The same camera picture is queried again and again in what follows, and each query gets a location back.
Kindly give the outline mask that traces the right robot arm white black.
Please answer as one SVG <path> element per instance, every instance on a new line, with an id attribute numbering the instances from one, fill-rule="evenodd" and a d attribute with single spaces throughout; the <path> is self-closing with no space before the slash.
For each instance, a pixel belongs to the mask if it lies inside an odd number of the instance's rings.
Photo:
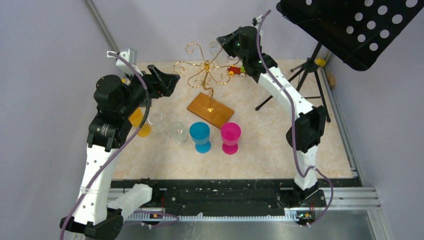
<path id="1" fill-rule="evenodd" d="M 290 115 L 291 127 L 286 140 L 292 147 L 296 173 L 293 200 L 307 206 L 319 190 L 316 157 L 324 134 L 326 111 L 304 98 L 285 78 L 277 62 L 262 52 L 261 35 L 254 26 L 239 27 L 216 38 L 222 49 L 242 62 L 245 73 L 265 88 Z"/>

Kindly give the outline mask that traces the clear smooth wine glass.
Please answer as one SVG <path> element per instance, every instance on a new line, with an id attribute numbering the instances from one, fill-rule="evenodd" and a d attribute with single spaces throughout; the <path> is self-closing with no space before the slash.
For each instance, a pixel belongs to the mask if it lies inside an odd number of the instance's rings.
<path id="1" fill-rule="evenodd" d="M 153 132 L 162 136 L 165 139 L 169 139 L 169 126 L 164 120 L 164 117 L 159 112 L 150 113 L 148 116 L 148 123 L 151 126 Z"/>

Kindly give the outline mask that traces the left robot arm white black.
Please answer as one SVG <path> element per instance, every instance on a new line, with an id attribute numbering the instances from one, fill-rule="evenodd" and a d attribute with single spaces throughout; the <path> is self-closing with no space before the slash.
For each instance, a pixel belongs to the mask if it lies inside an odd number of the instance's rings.
<path id="1" fill-rule="evenodd" d="M 171 96 L 179 80 L 178 74 L 164 73 L 151 64 L 147 71 L 131 75 L 129 83 L 114 74 L 97 81 L 93 95 L 97 114 L 88 127 L 77 206 L 61 219 L 61 228 L 93 240 L 114 240 L 133 212 L 160 202 L 159 184 L 151 179 L 140 179 L 114 201 L 108 196 L 119 150 L 129 143 L 130 116 L 142 103 L 149 107 L 152 99 Z"/>

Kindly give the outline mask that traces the blue wine glass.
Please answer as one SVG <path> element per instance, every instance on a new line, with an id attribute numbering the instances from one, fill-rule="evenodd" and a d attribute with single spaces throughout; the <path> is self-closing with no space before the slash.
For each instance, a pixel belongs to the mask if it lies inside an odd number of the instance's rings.
<path id="1" fill-rule="evenodd" d="M 200 154 L 211 150 L 210 127 L 204 122 L 195 122 L 189 128 L 189 134 L 195 144 L 195 150 Z"/>

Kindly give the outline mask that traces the pink wine glass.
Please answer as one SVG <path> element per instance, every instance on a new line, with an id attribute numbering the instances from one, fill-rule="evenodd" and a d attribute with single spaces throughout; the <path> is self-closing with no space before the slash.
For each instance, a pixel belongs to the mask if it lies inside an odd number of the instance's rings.
<path id="1" fill-rule="evenodd" d="M 225 123 L 220 129 L 222 150 L 227 155 L 234 155 L 239 149 L 239 140 L 242 135 L 241 127 L 234 122 Z"/>

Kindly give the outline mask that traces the clear ribbed wine glass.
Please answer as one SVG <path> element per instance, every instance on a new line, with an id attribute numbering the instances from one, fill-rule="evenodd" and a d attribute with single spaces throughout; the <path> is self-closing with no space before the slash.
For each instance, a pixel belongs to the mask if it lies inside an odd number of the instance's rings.
<path id="1" fill-rule="evenodd" d="M 177 144 L 185 144 L 188 141 L 187 127 L 183 122 L 175 121 L 169 126 L 169 134 Z"/>

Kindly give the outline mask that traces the yellow wine glass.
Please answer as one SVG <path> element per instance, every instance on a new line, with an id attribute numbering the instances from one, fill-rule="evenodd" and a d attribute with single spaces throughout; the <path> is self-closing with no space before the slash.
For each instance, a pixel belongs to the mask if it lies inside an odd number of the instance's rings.
<path id="1" fill-rule="evenodd" d="M 130 123 L 132 124 L 132 126 L 137 128 L 140 126 L 143 120 L 143 117 L 144 117 L 144 114 L 142 113 L 141 108 L 138 107 L 128 119 Z M 139 137 L 145 138 L 149 136 L 151 132 L 152 132 L 152 128 L 150 124 L 148 123 L 148 121 L 146 121 L 144 125 L 141 127 L 141 129 L 139 130 L 139 132 L 137 133 L 137 135 Z"/>

